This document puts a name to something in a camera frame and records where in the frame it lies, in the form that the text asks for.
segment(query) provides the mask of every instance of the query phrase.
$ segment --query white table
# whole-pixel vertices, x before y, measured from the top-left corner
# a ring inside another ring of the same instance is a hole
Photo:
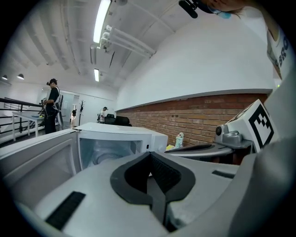
[[[18,116],[20,118],[28,120],[28,136],[30,135],[30,121],[34,121],[35,122],[35,134],[36,134],[36,137],[38,137],[38,122],[44,120],[44,118],[32,117],[32,115],[38,115],[38,111],[36,111],[36,112],[13,111],[12,112],[12,136],[13,136],[14,141],[15,141],[14,116]]]

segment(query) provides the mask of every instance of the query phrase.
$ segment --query black pants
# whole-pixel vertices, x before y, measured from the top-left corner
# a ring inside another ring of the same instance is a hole
[[[48,116],[44,115],[44,128],[45,134],[49,134],[52,132],[56,132],[56,112],[52,114],[48,114]]]

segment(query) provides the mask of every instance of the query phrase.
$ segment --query brick wall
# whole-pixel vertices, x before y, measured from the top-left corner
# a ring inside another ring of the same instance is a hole
[[[168,135],[175,145],[179,132],[184,146],[214,140],[217,125],[224,124],[255,100],[264,102],[266,94],[229,94],[173,100],[117,112],[136,127],[145,127]]]

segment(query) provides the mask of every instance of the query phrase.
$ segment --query doorway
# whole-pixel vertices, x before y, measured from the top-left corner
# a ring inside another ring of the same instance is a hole
[[[76,125],[76,114],[77,114],[77,107],[79,105],[79,96],[75,95],[72,104],[72,110],[70,114],[70,127],[74,128]]]

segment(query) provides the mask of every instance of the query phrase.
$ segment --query black shirt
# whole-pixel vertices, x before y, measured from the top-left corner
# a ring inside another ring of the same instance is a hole
[[[59,97],[59,91],[56,87],[51,89],[50,95],[48,100],[54,100],[56,102],[56,99]],[[54,113],[55,110],[52,108],[54,103],[46,104],[46,112],[47,113]]]

